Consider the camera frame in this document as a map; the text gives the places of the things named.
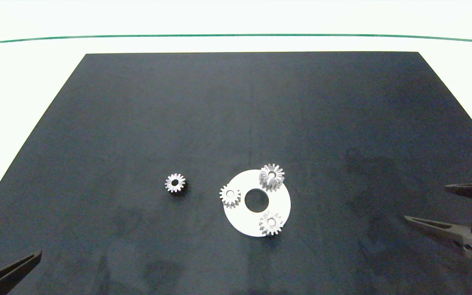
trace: gear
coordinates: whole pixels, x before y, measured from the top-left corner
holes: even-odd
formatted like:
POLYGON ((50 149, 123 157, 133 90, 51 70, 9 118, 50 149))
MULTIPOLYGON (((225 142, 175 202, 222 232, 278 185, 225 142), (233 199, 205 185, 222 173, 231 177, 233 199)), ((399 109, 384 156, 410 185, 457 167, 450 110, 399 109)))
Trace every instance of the gear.
POLYGON ((241 202, 240 190, 224 185, 220 192, 220 199, 227 208, 234 208, 241 202))
POLYGON ((266 191, 277 190, 285 179, 284 174, 283 169, 275 164, 265 165, 260 171, 260 185, 266 191))
POLYGON ((278 235, 283 227, 283 220, 278 213, 272 215, 269 211, 260 218, 260 230, 267 236, 278 235))
POLYGON ((187 183, 181 174, 170 174, 165 181, 165 188, 172 194, 181 192, 187 183))

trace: silver gear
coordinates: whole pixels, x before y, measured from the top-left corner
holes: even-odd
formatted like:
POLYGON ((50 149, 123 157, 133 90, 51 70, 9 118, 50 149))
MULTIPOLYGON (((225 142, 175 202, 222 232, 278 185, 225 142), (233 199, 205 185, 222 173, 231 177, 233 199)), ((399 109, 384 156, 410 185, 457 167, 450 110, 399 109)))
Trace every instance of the silver gear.
POLYGON ((262 167, 260 171, 260 185, 266 189, 266 191, 277 190, 285 177, 285 172, 279 166, 275 164, 268 164, 262 167))
POLYGON ((185 179, 181 174, 174 173, 170 174, 167 177, 167 181, 165 181, 165 188, 171 193, 181 192, 181 190, 185 187, 185 179))
POLYGON ((220 199, 225 207, 234 208, 241 202, 240 190, 224 185, 220 192, 220 199))
POLYGON ((278 235, 283 228, 283 220, 278 216, 278 213, 272 215, 269 211, 264 213, 262 218, 260 218, 260 230, 262 234, 273 236, 278 235))

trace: white surface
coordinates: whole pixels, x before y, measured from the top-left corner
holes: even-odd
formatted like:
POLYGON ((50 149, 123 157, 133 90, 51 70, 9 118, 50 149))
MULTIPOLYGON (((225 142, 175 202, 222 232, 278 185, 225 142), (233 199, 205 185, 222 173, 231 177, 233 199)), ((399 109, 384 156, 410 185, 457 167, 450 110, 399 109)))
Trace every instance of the white surface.
POLYGON ((263 190, 260 185, 260 170, 247 170, 239 173, 231 179, 227 187, 239 189, 242 196, 240 204, 236 207, 223 206, 227 220, 240 233, 251 237, 265 237, 266 234, 262 233, 259 224, 264 213, 268 212, 272 215, 276 213, 279 215, 283 222, 281 226, 287 223, 290 215, 290 196, 285 183, 275 191, 264 191, 268 196, 268 206, 261 212, 251 211, 245 205, 245 196, 249 191, 253 189, 263 190))
MULTIPOLYGON (((0 1, 0 41, 74 35, 230 33, 472 39, 472 1, 0 1)), ((371 50, 420 52, 472 118, 472 43, 460 41, 169 37, 0 43, 0 180, 86 53, 371 50)))

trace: black mat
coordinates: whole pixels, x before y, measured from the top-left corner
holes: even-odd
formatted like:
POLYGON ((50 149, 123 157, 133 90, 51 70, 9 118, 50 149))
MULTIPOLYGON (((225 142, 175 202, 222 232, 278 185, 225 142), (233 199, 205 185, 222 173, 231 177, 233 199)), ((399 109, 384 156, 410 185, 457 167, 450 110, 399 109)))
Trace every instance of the black mat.
POLYGON ((0 267, 43 250, 16 295, 472 294, 472 260, 403 220, 470 224, 464 182, 472 121, 416 52, 89 54, 0 183, 0 267), (266 163, 275 239, 218 198, 266 163))

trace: gear teeth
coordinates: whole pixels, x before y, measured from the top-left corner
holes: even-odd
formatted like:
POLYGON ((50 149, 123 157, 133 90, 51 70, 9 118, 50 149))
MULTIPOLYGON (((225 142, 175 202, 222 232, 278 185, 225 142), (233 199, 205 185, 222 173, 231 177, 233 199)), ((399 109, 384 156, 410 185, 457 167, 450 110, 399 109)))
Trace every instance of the gear teeth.
POLYGON ((283 227, 283 220, 281 220, 281 217, 278 216, 278 213, 271 215, 268 211, 260 218, 259 226, 262 234, 264 235, 278 235, 279 232, 281 232, 281 228, 283 227), (269 220, 274 220, 274 224, 271 225, 268 223, 269 220))
POLYGON ((165 180, 165 188, 171 194, 181 193, 187 186, 187 182, 185 180, 185 177, 179 173, 170 174, 165 180), (176 185, 172 185, 173 181, 178 181, 178 183, 176 185))
POLYGON ((267 164, 260 170, 260 185, 266 191, 276 191, 285 180, 285 172, 276 164, 267 164))
POLYGON ((241 202, 240 190, 235 187, 224 185, 220 191, 220 199, 225 207, 236 208, 236 206, 241 202))

